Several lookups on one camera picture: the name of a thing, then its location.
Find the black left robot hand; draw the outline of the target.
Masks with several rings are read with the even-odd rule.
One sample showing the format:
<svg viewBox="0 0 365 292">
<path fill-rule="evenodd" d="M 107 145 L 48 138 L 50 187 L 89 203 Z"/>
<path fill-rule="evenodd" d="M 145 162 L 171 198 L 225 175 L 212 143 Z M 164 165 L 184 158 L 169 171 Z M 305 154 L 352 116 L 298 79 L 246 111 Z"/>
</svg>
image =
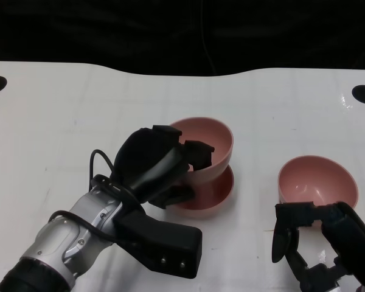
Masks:
<svg viewBox="0 0 365 292">
<path fill-rule="evenodd" d="M 139 203 L 161 209 L 193 199 L 195 191 L 183 177 L 190 168 L 210 167 L 215 148 L 201 141 L 180 143 L 181 136 L 182 131 L 168 125 L 135 131 L 118 151 L 110 179 Z"/>
</svg>

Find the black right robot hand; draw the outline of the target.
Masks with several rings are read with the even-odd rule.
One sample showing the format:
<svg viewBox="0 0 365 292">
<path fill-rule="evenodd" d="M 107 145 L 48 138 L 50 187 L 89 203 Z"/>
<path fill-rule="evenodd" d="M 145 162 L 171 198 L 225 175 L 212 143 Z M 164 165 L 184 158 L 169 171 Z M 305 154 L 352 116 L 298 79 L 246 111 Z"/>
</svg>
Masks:
<svg viewBox="0 0 365 292">
<path fill-rule="evenodd" d="M 285 258 L 301 291 L 332 291 L 345 275 L 354 276 L 365 291 L 365 224 L 345 202 L 316 206 L 312 202 L 277 204 L 271 258 Z M 334 266 L 308 267 L 298 252 L 299 228 L 321 222 L 321 232 L 337 256 Z"/>
</svg>

